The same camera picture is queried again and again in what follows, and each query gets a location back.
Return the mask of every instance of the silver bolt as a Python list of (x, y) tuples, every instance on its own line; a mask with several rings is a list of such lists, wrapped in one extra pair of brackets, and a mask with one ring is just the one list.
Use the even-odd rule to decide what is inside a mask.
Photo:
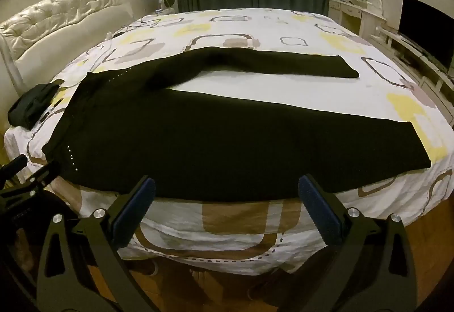
[(402, 221), (399, 215), (396, 214), (391, 214), (391, 220), (393, 220), (395, 223), (399, 223)]
[(97, 209), (95, 212), (93, 212), (93, 216), (95, 218), (102, 218), (106, 214), (106, 210), (103, 208)]
[(350, 217), (359, 217), (360, 211), (357, 208), (352, 207), (348, 209), (348, 215)]
[(63, 216), (62, 216), (62, 215), (56, 214), (56, 215), (53, 217), (52, 221), (53, 221), (54, 223), (58, 224), (62, 219), (63, 219)]

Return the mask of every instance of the white bedspread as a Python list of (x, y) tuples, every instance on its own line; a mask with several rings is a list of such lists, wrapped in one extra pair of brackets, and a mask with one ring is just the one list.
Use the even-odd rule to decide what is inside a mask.
[[(408, 172), (338, 194), (366, 216), (399, 214), (405, 225), (447, 199), (454, 188), (454, 132), (411, 79), (376, 48), (316, 14), (272, 9), (202, 11), (146, 16), (127, 32), (99, 44), (70, 63), (55, 79), (63, 101), (32, 131), (10, 128), (5, 146), (29, 164), (24, 180), (45, 163), (42, 146), (88, 71), (124, 69), (146, 60), (206, 46), (340, 55), (359, 79), (304, 75), (261, 75), (217, 71), (175, 87), (310, 109), (411, 121), (430, 159), (430, 169)], [(51, 189), (81, 216), (108, 208), (115, 193), (97, 192), (57, 178)], [(199, 203), (156, 199), (122, 258), (163, 256), (216, 271), (259, 274), (280, 266), (293, 271), (324, 246), (301, 203)]]

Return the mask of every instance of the brown floor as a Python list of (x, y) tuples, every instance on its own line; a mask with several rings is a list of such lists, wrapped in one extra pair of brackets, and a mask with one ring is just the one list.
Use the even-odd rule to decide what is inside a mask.
[[(454, 258), (454, 196), (407, 227), (418, 280), (418, 304), (434, 289)], [(156, 259), (159, 272), (148, 277), (131, 271), (161, 312), (275, 312), (248, 299), (246, 290), (259, 277), (204, 272)], [(112, 299), (99, 270), (91, 268), (100, 293)]]

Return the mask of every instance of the headboard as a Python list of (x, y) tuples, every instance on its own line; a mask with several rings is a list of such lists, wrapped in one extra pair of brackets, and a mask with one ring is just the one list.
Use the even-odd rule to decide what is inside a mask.
[(1, 135), (21, 92), (49, 82), (108, 32), (146, 14), (144, 0), (43, 0), (0, 23)]

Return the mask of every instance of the television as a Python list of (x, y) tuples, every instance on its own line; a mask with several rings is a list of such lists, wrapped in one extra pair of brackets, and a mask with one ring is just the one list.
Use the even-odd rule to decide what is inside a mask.
[(453, 18), (424, 2), (403, 0), (399, 33), (449, 69), (454, 57)]

